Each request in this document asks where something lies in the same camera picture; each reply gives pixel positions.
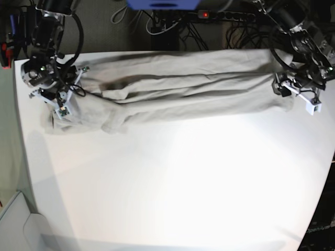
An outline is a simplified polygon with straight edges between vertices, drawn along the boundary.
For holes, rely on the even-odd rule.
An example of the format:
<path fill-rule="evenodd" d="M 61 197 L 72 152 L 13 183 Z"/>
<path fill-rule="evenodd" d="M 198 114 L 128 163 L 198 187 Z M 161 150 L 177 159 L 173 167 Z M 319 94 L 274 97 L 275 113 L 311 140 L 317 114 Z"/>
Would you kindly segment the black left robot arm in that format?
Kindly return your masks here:
<path fill-rule="evenodd" d="M 313 21 L 307 19 L 298 1 L 255 1 L 259 11 L 274 27 L 269 34 L 270 52 L 281 65 L 275 74 L 274 93 L 282 97 L 292 94 L 306 104 L 318 108 L 319 95 L 327 81 L 334 78 L 334 40 L 328 39 Z M 277 32 L 289 36 L 293 50 L 303 57 L 301 66 L 288 65 L 276 52 L 273 39 Z"/>

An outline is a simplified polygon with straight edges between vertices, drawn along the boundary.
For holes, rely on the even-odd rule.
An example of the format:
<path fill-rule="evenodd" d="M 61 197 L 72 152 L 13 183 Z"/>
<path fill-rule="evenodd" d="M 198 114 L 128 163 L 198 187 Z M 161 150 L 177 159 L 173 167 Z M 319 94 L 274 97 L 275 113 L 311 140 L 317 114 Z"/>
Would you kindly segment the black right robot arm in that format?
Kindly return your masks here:
<path fill-rule="evenodd" d="M 72 95 L 86 95 L 80 79 L 89 68 L 78 69 L 74 65 L 84 43 L 83 26 L 75 13 L 78 4 L 78 1 L 37 2 L 36 10 L 41 12 L 41 19 L 32 33 L 33 50 L 30 59 L 21 67 L 23 82 L 33 88 L 29 96 L 38 97 L 52 106 L 60 118 L 71 113 Z M 64 57 L 60 52 L 60 44 L 66 17 L 74 19 L 79 31 L 79 42 L 74 56 L 62 64 L 57 60 Z"/>

